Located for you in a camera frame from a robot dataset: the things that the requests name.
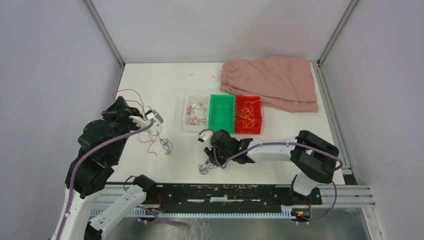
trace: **gray wall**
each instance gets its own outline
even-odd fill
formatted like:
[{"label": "gray wall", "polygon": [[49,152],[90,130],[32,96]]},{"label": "gray wall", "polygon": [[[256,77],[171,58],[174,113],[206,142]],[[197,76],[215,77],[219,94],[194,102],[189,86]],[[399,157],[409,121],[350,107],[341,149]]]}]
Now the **gray wall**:
[{"label": "gray wall", "polygon": [[120,68],[82,0],[2,0],[0,36],[0,239],[46,240]]},{"label": "gray wall", "polygon": [[93,0],[127,63],[318,59],[350,0]]},{"label": "gray wall", "polygon": [[387,239],[422,239],[424,1],[360,1],[324,70]]}]

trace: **pink cloth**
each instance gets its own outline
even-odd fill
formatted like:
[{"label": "pink cloth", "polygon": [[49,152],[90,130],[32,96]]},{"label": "pink cloth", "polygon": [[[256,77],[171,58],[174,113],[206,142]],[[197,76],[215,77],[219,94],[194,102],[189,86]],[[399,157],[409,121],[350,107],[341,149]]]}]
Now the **pink cloth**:
[{"label": "pink cloth", "polygon": [[264,106],[291,113],[318,111],[311,63],[298,57],[225,63],[219,89],[232,95],[260,96]]}]

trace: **tabletop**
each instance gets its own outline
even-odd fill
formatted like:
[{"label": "tabletop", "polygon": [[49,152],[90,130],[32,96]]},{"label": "tabletop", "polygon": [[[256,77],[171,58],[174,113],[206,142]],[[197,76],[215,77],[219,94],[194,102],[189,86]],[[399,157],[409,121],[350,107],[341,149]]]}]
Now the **tabletop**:
[{"label": "tabletop", "polygon": [[[109,182],[124,182],[131,175],[144,174],[157,183],[179,184],[290,184],[299,168],[291,162],[259,162],[238,164],[230,161],[226,169],[211,169],[199,173],[199,165],[207,160],[204,145],[198,142],[196,132],[183,131],[184,103],[187,95],[227,93],[220,91],[223,63],[128,63],[125,65],[117,96],[123,96],[131,107],[141,108],[137,102],[140,94],[147,111],[155,109],[163,118],[160,136],[172,143],[172,152],[165,154],[159,141],[149,140],[146,132],[128,139],[119,165]],[[297,136],[308,130],[333,143],[323,100],[311,64],[318,98],[318,112],[290,113],[271,107],[262,107],[262,130],[259,135],[232,134],[237,139],[281,140]],[[342,172],[334,173],[334,182],[344,185]]]}]

